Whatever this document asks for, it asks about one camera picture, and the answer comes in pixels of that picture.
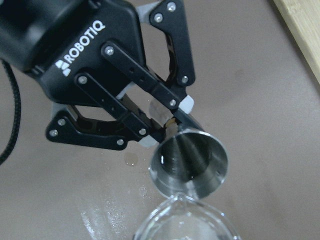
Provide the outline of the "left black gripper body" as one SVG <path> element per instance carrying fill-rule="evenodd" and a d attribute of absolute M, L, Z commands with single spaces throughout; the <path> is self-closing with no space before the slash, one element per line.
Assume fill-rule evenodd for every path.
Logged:
<path fill-rule="evenodd" d="M 0 6 L 0 57 L 36 79 L 50 100 L 93 105 L 75 85 L 86 72 L 118 95 L 130 80 L 102 54 L 115 41 L 138 63 L 146 57 L 135 7 L 124 0 L 5 0 Z"/>

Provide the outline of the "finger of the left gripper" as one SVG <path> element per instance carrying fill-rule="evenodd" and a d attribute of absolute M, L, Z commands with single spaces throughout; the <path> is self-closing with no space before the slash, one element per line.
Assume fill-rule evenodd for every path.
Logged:
<path fill-rule="evenodd" d="M 187 118 L 194 100 L 186 87 L 195 82 L 195 70 L 188 32 L 186 12 L 182 0 L 162 0 L 137 7 L 139 19 L 165 34 L 169 52 L 169 76 L 163 81 L 146 66 L 138 63 L 114 41 L 102 47 L 103 57 L 125 74 L 130 81 L 151 94 L 176 118 Z"/>
<path fill-rule="evenodd" d="M 153 145 L 164 129 L 127 95 L 117 99 L 96 72 L 45 74 L 45 94 L 53 101 L 46 129 L 49 141 L 100 149 L 125 149 L 130 141 Z"/>

